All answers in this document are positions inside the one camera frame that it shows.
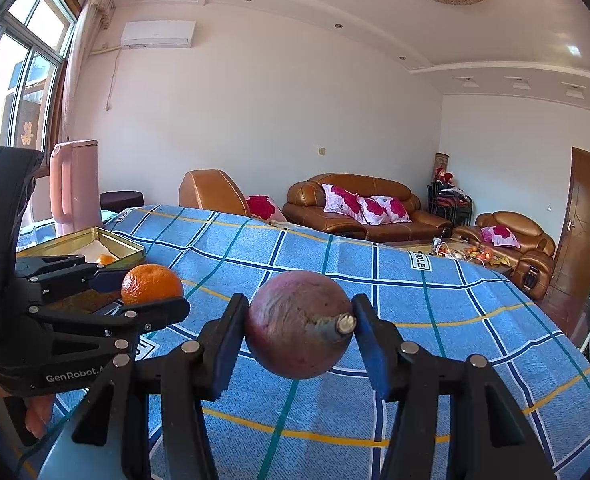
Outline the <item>brown leather three-seat sofa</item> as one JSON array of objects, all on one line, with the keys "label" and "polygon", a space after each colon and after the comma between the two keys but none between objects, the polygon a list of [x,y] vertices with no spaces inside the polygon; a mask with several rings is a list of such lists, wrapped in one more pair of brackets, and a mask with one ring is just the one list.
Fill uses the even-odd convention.
[{"label": "brown leather three-seat sofa", "polygon": [[282,212],[301,226],[377,243],[452,234],[451,222],[424,211],[406,185],[357,174],[319,174],[292,185]]}]

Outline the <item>stacked dark chairs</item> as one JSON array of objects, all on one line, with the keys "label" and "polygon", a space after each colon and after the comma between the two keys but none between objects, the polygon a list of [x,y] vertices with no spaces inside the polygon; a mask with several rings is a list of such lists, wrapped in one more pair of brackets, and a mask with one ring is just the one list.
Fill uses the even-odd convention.
[{"label": "stacked dark chairs", "polygon": [[427,209],[431,214],[449,220],[452,226],[468,226],[472,220],[473,200],[455,185],[448,162],[447,154],[435,154],[433,178],[427,187]]}]

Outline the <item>dark stool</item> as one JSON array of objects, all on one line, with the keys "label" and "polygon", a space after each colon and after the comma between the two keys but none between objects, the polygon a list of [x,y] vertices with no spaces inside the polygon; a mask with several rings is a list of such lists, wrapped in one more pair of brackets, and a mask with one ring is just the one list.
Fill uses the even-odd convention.
[{"label": "dark stool", "polygon": [[142,207],[143,204],[143,194],[137,191],[111,191],[100,194],[101,208],[117,214],[127,208]]}]

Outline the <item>pink floral pillow right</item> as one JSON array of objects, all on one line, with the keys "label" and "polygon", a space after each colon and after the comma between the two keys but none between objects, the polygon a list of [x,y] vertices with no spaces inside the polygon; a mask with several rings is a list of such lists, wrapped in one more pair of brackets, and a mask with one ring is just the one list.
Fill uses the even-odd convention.
[{"label": "pink floral pillow right", "polygon": [[384,195],[359,197],[359,203],[367,226],[412,222],[406,206],[397,197]]}]

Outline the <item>pink electric kettle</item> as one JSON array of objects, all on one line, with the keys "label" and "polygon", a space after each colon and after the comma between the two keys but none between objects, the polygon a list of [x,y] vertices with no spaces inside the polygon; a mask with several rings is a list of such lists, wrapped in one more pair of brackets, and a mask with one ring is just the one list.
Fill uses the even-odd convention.
[{"label": "pink electric kettle", "polygon": [[50,205],[56,235],[102,226],[97,140],[56,144],[50,157]]}]

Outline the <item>pink floral pillow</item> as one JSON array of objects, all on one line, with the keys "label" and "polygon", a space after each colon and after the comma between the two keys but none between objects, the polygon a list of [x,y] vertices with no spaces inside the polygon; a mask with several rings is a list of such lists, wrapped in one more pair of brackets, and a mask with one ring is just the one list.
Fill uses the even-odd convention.
[{"label": "pink floral pillow", "polygon": [[412,222],[406,206],[397,197],[384,195],[359,197],[359,203],[367,226]]},{"label": "pink floral pillow", "polygon": [[359,195],[345,190],[338,185],[324,183],[322,185],[324,192],[323,211],[328,214],[340,214],[357,221],[360,224],[367,223],[363,217]]}]

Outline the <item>brown wooden door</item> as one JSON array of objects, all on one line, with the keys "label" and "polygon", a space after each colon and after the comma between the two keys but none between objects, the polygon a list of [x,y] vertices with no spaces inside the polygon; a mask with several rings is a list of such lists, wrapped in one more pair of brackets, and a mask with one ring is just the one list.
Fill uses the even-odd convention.
[{"label": "brown wooden door", "polygon": [[590,296],[590,152],[572,149],[567,208],[549,287],[556,304]]}]

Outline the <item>coffee table with fruits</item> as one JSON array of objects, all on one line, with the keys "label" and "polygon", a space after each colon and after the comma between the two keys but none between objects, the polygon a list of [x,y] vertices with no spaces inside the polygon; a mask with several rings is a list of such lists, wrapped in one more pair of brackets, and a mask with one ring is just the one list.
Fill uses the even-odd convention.
[{"label": "coffee table with fruits", "polygon": [[459,238],[442,240],[434,237],[431,240],[411,240],[411,242],[395,243],[394,247],[408,252],[419,252],[423,255],[475,263],[506,276],[510,276],[513,272],[507,258],[499,256],[491,248],[485,248],[481,244],[466,242],[466,240]]}]

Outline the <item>pink floral pillow left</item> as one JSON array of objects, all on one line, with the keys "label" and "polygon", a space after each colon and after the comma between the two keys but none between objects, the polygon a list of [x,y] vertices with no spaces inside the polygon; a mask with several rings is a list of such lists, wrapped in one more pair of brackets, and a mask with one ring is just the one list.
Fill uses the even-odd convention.
[{"label": "pink floral pillow left", "polygon": [[324,183],[322,185],[324,192],[323,211],[328,214],[340,214],[357,221],[360,224],[367,223],[363,217],[359,195],[345,190],[338,185]]}]

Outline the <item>orange tangerine mid cloth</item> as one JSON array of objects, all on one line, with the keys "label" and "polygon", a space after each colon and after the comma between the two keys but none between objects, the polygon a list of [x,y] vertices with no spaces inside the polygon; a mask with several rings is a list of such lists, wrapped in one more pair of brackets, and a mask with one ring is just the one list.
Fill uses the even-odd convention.
[{"label": "orange tangerine mid cloth", "polygon": [[140,264],[129,270],[120,287],[120,298],[125,306],[179,298],[183,285],[178,275],[160,264]]}]

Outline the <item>white wall air conditioner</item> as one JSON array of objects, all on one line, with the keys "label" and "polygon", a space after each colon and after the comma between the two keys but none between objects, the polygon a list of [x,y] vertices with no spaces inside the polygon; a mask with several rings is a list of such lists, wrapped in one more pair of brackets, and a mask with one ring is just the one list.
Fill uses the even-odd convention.
[{"label": "white wall air conditioner", "polygon": [[195,21],[128,22],[120,38],[123,49],[190,48]]}]

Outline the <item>window with frame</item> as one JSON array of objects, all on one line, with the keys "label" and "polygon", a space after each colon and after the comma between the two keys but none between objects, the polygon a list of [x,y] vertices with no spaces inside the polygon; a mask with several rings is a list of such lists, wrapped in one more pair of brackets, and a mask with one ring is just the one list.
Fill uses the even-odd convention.
[{"label": "window with frame", "polygon": [[0,145],[49,153],[58,134],[72,0],[14,0],[0,21]]}]

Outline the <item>purple round turnip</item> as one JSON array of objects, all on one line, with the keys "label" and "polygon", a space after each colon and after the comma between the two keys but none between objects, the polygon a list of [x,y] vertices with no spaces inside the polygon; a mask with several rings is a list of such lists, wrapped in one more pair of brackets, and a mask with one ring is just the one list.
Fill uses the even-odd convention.
[{"label": "purple round turnip", "polygon": [[269,372],[317,377],[346,352],[357,327],[344,289],[311,271],[280,273],[260,286],[245,318],[249,352]]}]

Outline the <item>gold rectangular tin tray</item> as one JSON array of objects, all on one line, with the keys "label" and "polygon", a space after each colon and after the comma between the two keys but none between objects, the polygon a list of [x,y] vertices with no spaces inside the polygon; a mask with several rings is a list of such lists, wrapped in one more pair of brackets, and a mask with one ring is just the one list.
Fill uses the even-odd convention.
[{"label": "gold rectangular tin tray", "polygon": [[[116,262],[107,266],[108,268],[129,271],[143,263],[144,247],[127,237],[93,226],[25,248],[16,254],[16,259],[18,257],[82,255],[88,263],[96,263],[101,254],[112,254],[117,258]],[[87,289],[78,294],[44,294],[39,285],[33,285],[30,282],[24,290],[28,293],[31,304],[62,312],[94,313],[120,304],[120,290],[96,292],[93,289]]]}]

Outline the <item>small orange in tray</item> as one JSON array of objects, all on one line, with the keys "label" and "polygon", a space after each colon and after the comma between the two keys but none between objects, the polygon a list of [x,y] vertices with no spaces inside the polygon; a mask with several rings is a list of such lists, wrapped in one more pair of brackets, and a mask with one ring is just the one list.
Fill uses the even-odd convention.
[{"label": "small orange in tray", "polygon": [[96,263],[102,264],[102,266],[108,266],[109,264],[112,264],[116,261],[117,261],[117,258],[115,256],[113,256],[112,254],[101,254],[97,258]]}]

